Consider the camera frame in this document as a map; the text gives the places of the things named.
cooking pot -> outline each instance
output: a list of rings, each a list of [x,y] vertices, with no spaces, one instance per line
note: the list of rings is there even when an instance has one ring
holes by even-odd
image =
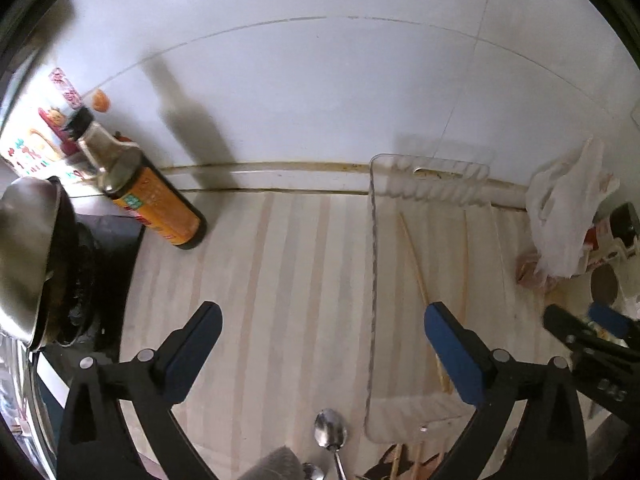
[[[0,200],[0,329],[31,350],[66,316],[78,231],[57,177],[21,177]]]

white tile wall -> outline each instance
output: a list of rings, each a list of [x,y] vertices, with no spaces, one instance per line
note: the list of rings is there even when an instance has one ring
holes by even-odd
[[[589,0],[488,0],[480,38],[564,78],[611,114],[640,96],[631,55]]]
[[[549,70],[480,41],[444,138],[491,149],[492,178],[527,184],[542,164],[618,123]],[[443,144],[438,157],[458,156]]]
[[[620,179],[617,199],[631,200],[640,209],[640,128],[631,119],[622,121],[605,150],[603,165]]]
[[[591,134],[621,139],[640,98],[587,0],[66,0],[58,16],[46,62],[101,86],[101,120],[160,166],[439,148],[525,184]]]

orange bottle label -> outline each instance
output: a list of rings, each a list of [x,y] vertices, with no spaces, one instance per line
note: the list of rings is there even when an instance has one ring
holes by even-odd
[[[200,226],[198,216],[151,168],[144,168],[129,191],[113,201],[173,245],[187,243]]]

chopstick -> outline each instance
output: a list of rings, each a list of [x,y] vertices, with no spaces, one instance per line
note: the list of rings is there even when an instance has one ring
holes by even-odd
[[[398,468],[400,467],[402,446],[404,446],[404,444],[396,444],[396,448],[394,449],[394,461],[391,465],[391,474],[389,475],[389,480],[396,480],[396,478],[398,478]]]
[[[463,281],[462,281],[462,308],[460,309],[460,315],[458,316],[458,322],[464,326],[466,321],[466,304],[468,303],[469,295],[469,237],[468,228],[466,226],[466,210],[463,211],[465,215],[465,253],[463,262]]]
[[[422,297],[422,302],[426,307],[429,302],[429,297],[427,295],[427,287],[424,285],[424,278],[422,276],[422,271],[420,270],[420,262],[418,261],[418,255],[415,252],[414,243],[411,240],[411,235],[409,234],[409,229],[406,226],[406,220],[404,219],[404,215],[401,212],[398,212],[398,221],[402,226],[402,232],[404,233],[404,238],[406,239],[406,243],[409,247],[409,254],[411,254],[412,267],[414,269],[415,280],[418,282],[418,288],[420,289],[420,296]],[[443,393],[450,394],[453,391],[451,381],[449,380],[449,376],[444,371],[442,367],[442,362],[436,356],[436,370],[438,371],[438,379],[440,380],[440,388]]]
[[[420,472],[420,468],[422,466],[422,464],[420,463],[420,460],[422,460],[422,452],[424,450],[424,441],[421,442],[420,444],[418,444],[418,452],[416,454],[416,457],[414,459],[414,465],[411,468],[411,478],[410,480],[417,480],[418,478],[418,473]]]

screw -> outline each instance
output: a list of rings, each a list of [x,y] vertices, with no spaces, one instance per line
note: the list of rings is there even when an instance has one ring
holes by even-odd
[[[94,358],[93,357],[84,357],[82,358],[82,360],[80,361],[80,367],[83,368],[84,370],[86,370],[87,368],[91,368],[94,365]]]
[[[138,361],[146,363],[154,358],[154,351],[151,348],[145,348],[138,352],[136,357],[138,358]]]
[[[511,356],[509,355],[509,352],[507,352],[506,350],[503,350],[502,348],[495,349],[492,352],[492,355],[494,356],[494,359],[496,361],[498,361],[499,363],[505,363],[509,359],[511,359]]]
[[[556,368],[562,369],[562,368],[567,368],[568,364],[564,357],[560,357],[559,355],[557,355],[556,357],[554,357],[554,366]]]

